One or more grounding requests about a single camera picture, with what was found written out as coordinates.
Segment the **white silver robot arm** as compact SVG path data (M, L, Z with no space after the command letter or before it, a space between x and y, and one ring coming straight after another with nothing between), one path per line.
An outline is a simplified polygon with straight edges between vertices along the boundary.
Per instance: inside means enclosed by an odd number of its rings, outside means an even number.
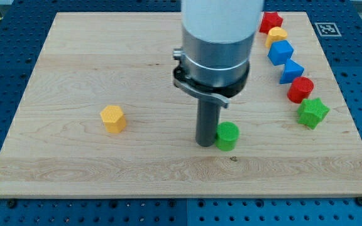
M173 83L202 101L227 108L244 87L264 0L183 0L182 46Z

